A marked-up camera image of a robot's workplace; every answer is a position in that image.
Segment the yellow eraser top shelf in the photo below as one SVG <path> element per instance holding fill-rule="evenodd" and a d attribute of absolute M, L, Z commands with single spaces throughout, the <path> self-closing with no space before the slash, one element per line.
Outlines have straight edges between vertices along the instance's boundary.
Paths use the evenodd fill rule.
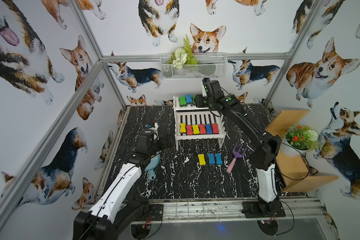
<path fill-rule="evenodd" d="M 204 154 L 198 154 L 198 160 L 199 160 L 199 165 L 200 166 L 206 165 L 205 155 Z"/>

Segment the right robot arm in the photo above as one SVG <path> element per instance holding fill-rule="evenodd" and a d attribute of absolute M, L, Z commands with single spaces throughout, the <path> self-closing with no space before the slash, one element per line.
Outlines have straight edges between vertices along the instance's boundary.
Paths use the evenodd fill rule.
<path fill-rule="evenodd" d="M 196 95 L 197 107 L 207 107 L 233 121 L 251 140 L 254 151 L 250 162 L 256 168 L 259 195 L 258 210 L 261 216 L 272 215 L 280 203 L 275 184 L 276 157 L 282 143 L 281 137 L 273 136 L 247 114 L 243 105 L 232 94 L 225 95 L 217 80 L 204 78 L 203 93 Z"/>

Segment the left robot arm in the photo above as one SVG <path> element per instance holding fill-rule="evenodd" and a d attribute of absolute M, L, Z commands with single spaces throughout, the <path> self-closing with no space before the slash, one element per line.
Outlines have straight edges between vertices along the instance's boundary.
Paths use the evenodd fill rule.
<path fill-rule="evenodd" d="M 136 196 L 128 202 L 124 200 L 143 171 L 155 179 L 160 153 L 174 145 L 171 134 L 153 128 L 141 130 L 113 183 L 88 212 L 76 216 L 73 239 L 116 240 L 131 223 L 149 223 L 153 217 L 162 217 L 162 205 L 151 207 L 147 198 Z"/>

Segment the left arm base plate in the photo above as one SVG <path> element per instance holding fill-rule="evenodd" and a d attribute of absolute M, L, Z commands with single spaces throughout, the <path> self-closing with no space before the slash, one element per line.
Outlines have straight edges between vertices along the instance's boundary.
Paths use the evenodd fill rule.
<path fill-rule="evenodd" d="M 163 213 L 164 205 L 162 204 L 126 205 L 118 212 L 115 220 L 122 220 L 123 223 L 128 224 L 132 222 L 161 222 Z"/>

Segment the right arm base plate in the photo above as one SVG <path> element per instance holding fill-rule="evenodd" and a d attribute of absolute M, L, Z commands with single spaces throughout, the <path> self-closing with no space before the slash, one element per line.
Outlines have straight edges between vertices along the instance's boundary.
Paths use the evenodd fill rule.
<path fill-rule="evenodd" d="M 270 218 L 285 217 L 286 213 L 280 201 L 277 199 L 271 203 L 262 201 L 243 202 L 242 213 L 246 218 Z"/>

